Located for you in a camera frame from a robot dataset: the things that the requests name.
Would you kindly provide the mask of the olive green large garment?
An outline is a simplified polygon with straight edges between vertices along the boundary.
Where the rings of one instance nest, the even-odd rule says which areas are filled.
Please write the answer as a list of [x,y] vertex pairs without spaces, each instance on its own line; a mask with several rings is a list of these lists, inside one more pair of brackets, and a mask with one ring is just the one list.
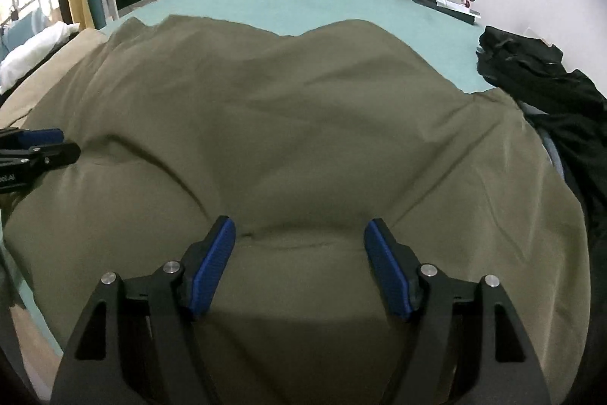
[[572,388],[591,304],[578,200],[510,96],[464,93],[370,22],[279,36],[130,19],[26,125],[81,149],[2,202],[59,344],[103,273],[151,273],[226,215],[236,245],[195,330],[220,399],[376,404],[412,338],[364,251],[382,218],[448,276],[498,276],[552,402]]

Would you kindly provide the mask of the teal bed sheet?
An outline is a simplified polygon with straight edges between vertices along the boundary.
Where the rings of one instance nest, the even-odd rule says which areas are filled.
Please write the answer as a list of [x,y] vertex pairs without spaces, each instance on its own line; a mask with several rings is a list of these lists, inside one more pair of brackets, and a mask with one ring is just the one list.
[[237,248],[197,331],[249,347],[410,340],[363,253],[375,216],[476,275],[471,180],[500,124],[478,29],[409,0],[166,0],[104,34],[23,125],[79,160],[2,200],[29,347],[62,354],[101,273],[147,273],[222,214]]

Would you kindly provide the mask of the black clothes pile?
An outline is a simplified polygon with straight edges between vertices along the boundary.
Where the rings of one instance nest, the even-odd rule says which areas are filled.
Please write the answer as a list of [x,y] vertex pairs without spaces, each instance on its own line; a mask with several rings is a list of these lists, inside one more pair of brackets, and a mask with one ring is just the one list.
[[537,110],[530,119],[557,147],[587,214],[593,246],[606,238],[606,98],[584,73],[567,71],[562,59],[555,45],[487,27],[477,71]]

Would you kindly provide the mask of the beige folded garment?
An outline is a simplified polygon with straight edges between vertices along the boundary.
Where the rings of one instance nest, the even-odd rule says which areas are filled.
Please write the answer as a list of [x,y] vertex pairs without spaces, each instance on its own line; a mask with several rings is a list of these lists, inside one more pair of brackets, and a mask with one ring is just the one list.
[[86,29],[41,64],[1,105],[1,127],[21,128],[30,112],[77,63],[108,37],[99,30]]

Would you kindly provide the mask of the white folded cloth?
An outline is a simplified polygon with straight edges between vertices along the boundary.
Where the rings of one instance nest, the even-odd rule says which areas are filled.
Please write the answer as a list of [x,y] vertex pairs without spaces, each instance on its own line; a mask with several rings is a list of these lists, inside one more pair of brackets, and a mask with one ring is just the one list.
[[56,22],[6,55],[1,62],[1,93],[7,93],[48,54],[79,32],[78,24]]

